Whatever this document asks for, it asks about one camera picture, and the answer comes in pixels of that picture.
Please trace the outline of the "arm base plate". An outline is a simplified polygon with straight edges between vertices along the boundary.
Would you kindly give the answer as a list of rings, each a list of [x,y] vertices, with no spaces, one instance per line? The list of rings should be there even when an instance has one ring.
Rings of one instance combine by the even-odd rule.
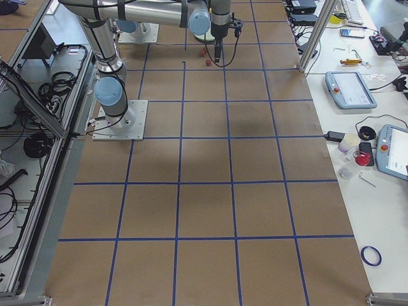
[[[117,27],[121,44],[139,45],[157,42],[158,24],[117,20]]]
[[[114,125],[115,120],[107,117],[96,122],[96,132],[92,132],[94,141],[142,141],[144,138],[145,124],[148,111],[147,100],[130,99],[127,112],[123,118]]]

